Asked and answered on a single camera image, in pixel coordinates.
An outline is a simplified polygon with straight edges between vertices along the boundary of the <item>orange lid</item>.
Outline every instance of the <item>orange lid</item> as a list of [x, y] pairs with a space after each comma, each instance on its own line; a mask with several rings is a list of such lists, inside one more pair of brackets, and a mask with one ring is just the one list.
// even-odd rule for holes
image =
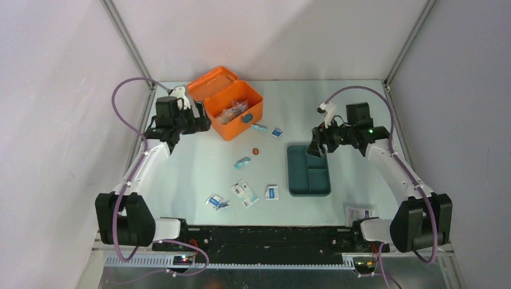
[[238, 80], [238, 76], [219, 66], [188, 84], [188, 94], [196, 101], [204, 101]]

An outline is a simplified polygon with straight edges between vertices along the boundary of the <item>clear plastic bag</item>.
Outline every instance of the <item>clear plastic bag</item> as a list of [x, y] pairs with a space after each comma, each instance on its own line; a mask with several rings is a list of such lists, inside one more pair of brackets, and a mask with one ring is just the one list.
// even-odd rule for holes
[[240, 114], [248, 110], [248, 101], [238, 102], [232, 101], [233, 107], [224, 110], [216, 120], [223, 125], [228, 124], [231, 120], [237, 118]]

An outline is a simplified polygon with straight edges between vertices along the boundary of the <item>orange toolbox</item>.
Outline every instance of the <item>orange toolbox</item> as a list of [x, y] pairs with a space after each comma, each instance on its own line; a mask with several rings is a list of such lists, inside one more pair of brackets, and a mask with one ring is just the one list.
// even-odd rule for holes
[[[263, 97], [248, 83], [224, 66], [219, 66], [188, 84], [188, 94], [203, 101], [213, 128], [226, 141], [244, 132], [263, 117]], [[248, 109], [227, 124], [216, 118], [233, 106], [233, 101], [248, 101]]]

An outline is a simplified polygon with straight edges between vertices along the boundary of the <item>wall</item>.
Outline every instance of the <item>wall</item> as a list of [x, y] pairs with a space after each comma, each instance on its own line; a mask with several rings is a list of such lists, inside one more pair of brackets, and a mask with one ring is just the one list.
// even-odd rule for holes
[[[111, 92], [137, 70], [97, 0], [0, 2], [0, 67], [0, 288], [74, 288], [134, 140]], [[147, 94], [122, 90], [129, 121]]]
[[439, 1], [391, 84], [422, 179], [454, 202], [469, 288], [508, 288], [511, 2]]
[[426, 0], [115, 1], [151, 74], [383, 79]]

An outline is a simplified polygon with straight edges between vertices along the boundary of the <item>teal tray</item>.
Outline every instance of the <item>teal tray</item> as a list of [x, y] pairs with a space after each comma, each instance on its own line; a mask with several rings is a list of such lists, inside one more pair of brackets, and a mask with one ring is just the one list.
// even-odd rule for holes
[[328, 196], [331, 192], [327, 157], [306, 154], [307, 146], [287, 147], [287, 181], [292, 196]]

